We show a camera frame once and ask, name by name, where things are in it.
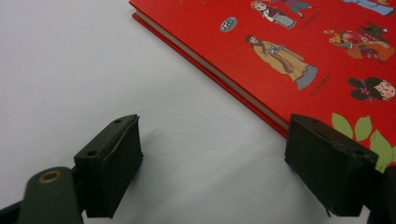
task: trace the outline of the book cover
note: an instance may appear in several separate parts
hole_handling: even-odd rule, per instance
[[[130,0],[134,18],[287,136],[319,119],[396,161],[393,0]]]

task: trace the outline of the cartoon man in robe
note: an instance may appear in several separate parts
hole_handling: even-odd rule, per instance
[[[386,4],[383,3],[383,1],[377,1],[378,3],[371,2],[369,0],[343,0],[346,3],[355,3],[356,5],[359,5],[361,7],[368,8],[374,12],[377,12],[383,16],[389,16],[390,14],[393,13],[394,8],[393,7],[385,7],[382,6],[381,4]]]
[[[253,47],[257,55],[280,74],[288,75],[297,83],[298,90],[309,86],[315,79],[318,69],[304,62],[304,58],[289,50],[268,41],[261,41],[253,35],[247,35],[245,42]]]
[[[300,9],[315,8],[315,7],[310,6],[308,3],[302,2],[300,0],[263,0],[263,1],[270,2],[270,3],[282,2],[283,4],[285,4],[285,6],[290,8],[291,11],[293,11],[294,13],[297,13],[300,16],[300,18],[304,17],[304,15]]]

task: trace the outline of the black plastic part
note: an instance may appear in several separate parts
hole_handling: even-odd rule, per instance
[[[333,214],[356,217],[378,156],[323,122],[292,115],[286,162]]]
[[[21,202],[14,203],[6,208],[0,210],[0,223],[1,224],[15,224],[20,215]]]
[[[142,159],[137,115],[112,121],[75,156],[87,217],[114,216]]]
[[[375,171],[373,178],[371,178],[364,186],[362,186],[362,188],[366,189],[366,192],[362,196],[364,205],[371,211],[367,220],[367,224],[391,223],[382,192],[384,181],[384,175],[378,171]]]
[[[396,223],[396,166],[385,170],[382,193],[391,223]]]
[[[27,183],[18,224],[78,224],[73,176],[66,167],[54,167],[34,175]]]

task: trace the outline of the screw hole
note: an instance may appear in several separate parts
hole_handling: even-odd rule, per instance
[[[62,172],[60,171],[48,171],[38,179],[40,184],[49,184],[59,178],[61,178]]]
[[[89,152],[87,153],[87,155],[88,155],[88,156],[94,156],[94,155],[96,155],[96,153],[97,153],[97,151],[89,151]]]

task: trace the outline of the cartoon illustration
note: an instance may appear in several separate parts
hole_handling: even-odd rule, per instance
[[[221,24],[220,30],[223,33],[229,32],[235,27],[236,24],[237,19],[235,17],[230,17]]]
[[[297,83],[298,90],[309,86],[315,79],[318,69],[307,63],[297,53],[268,41],[261,41],[253,35],[247,35],[245,42],[249,43],[257,55],[280,74],[289,75]]]
[[[367,37],[368,39],[372,40],[379,40],[383,41],[385,43],[388,43],[389,41],[385,39],[382,35],[385,35],[388,30],[384,27],[379,27],[375,24],[372,24],[371,22],[367,21],[369,23],[368,27],[360,26],[358,27],[357,31]]]
[[[270,2],[270,3],[282,2],[288,8],[290,8],[291,11],[293,11],[294,13],[297,13],[300,16],[300,18],[304,17],[304,15],[303,15],[303,13],[301,13],[300,9],[315,8],[315,7],[309,6],[309,4],[307,4],[306,2],[302,2],[300,0],[263,0],[263,1]]]
[[[262,14],[262,16],[270,22],[275,22],[281,26],[286,27],[287,29],[292,28],[296,24],[296,21],[286,16],[283,11],[275,7],[269,7],[265,5],[262,1],[254,1],[250,5],[252,8],[260,12],[260,14]]]
[[[338,132],[363,145],[363,141],[370,141],[369,146],[366,147],[370,148],[379,156],[375,165],[377,171],[384,173],[388,166],[396,162],[396,146],[392,147],[381,132],[373,128],[370,116],[359,118],[355,127],[352,129],[346,118],[333,113],[332,126]]]
[[[395,48],[381,36],[386,31],[370,23],[369,27],[361,26],[357,31],[347,30],[337,34],[333,30],[327,30],[323,33],[332,34],[330,43],[344,49],[346,54],[354,59],[376,59],[384,63],[395,52]]]
[[[396,93],[395,88],[390,82],[379,77],[368,77],[363,81],[351,77],[347,82],[357,88],[350,95],[358,101],[369,99],[371,103],[374,103],[373,98],[389,101]]]
[[[387,5],[386,0],[378,0],[377,3],[371,2],[369,0],[343,0],[346,3],[355,3],[361,7],[368,8],[374,12],[378,12],[383,16],[390,16],[393,13],[393,7],[385,7],[381,4]]]

